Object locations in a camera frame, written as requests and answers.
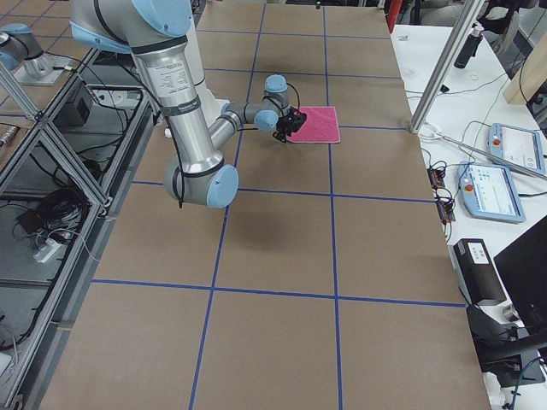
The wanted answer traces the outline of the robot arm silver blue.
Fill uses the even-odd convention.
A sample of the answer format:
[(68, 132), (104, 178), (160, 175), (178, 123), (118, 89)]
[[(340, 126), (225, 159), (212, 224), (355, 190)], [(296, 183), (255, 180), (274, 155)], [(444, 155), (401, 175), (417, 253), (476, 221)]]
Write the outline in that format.
[(285, 142), (307, 119), (291, 106), (285, 77), (275, 74), (267, 77), (260, 102), (229, 102), (207, 122), (185, 55), (193, 26), (188, 1), (73, 1), (70, 25), (83, 44), (131, 55), (168, 122), (177, 155), (166, 168), (164, 187), (179, 203), (228, 206), (239, 177), (225, 162), (222, 145), (245, 125)]

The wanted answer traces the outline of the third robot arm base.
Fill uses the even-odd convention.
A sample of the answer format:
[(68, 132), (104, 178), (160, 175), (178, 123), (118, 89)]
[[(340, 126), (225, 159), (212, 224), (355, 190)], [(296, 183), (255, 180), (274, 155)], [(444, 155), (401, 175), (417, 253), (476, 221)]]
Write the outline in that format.
[(46, 54), (29, 26), (11, 23), (1, 27), (1, 63), (20, 84), (53, 85), (71, 62), (70, 57)]

